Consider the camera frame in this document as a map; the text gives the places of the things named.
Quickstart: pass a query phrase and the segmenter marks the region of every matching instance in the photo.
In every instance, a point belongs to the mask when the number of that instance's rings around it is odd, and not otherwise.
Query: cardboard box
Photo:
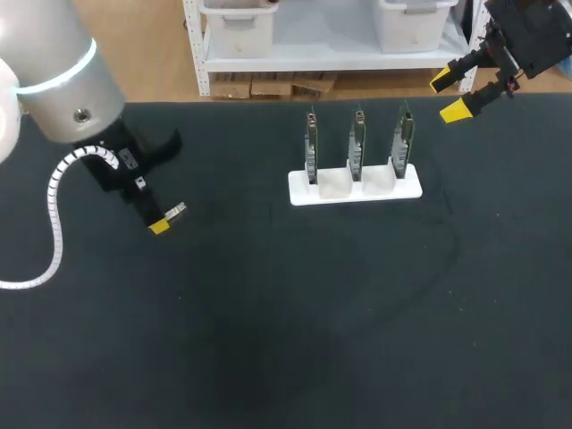
[[[336,77],[333,71],[299,72],[294,76],[294,90],[299,95],[321,97],[333,89]]]
[[[290,99],[294,73],[257,72],[252,77],[253,98]]]
[[[211,97],[245,100],[250,98],[252,73],[216,73],[211,75]]]

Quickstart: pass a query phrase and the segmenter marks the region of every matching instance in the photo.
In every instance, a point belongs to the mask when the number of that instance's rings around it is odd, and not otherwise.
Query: black table
[[[189,212],[153,237],[77,167],[64,259],[0,291],[2,429],[568,428],[571,96],[501,101],[445,126],[411,99],[419,200],[292,207],[304,104],[129,105],[181,155],[148,176]],[[366,163],[400,100],[362,101]],[[315,106],[341,166],[357,103]],[[69,150],[26,121],[0,166],[0,273],[51,257],[46,180]]]

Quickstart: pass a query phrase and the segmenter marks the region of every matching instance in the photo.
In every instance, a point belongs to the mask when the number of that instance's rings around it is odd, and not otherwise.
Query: white stand
[[[317,185],[310,185],[305,170],[290,172],[288,183],[293,206],[420,198],[423,195],[415,166],[409,164],[405,179],[398,179],[391,159],[387,165],[364,167],[359,182],[351,179],[349,165],[346,165],[345,168],[318,170]]]

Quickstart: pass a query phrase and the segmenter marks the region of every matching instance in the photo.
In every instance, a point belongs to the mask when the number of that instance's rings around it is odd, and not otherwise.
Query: robot end effector
[[[72,0],[1,3],[0,163],[18,138],[20,101],[49,140],[113,152],[117,172],[97,157],[82,161],[104,191],[119,191],[136,208],[151,231],[168,229],[144,175],[178,154],[179,132],[158,147],[130,132],[122,120],[123,94]]]
[[[443,109],[446,123],[480,114],[505,92],[512,97],[520,89],[517,79],[522,74],[532,79],[572,55],[572,18],[558,1],[488,0],[485,6],[492,19],[479,49],[451,61],[431,87],[441,92],[474,67],[490,64],[499,68],[497,81]]]

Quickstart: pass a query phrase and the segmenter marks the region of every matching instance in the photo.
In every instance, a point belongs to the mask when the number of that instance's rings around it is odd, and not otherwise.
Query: white plastic box
[[[201,0],[200,11],[211,30],[209,49],[217,56],[261,58],[270,54],[278,4],[266,0]]]
[[[373,0],[383,52],[433,51],[439,47],[450,8],[458,0]]]

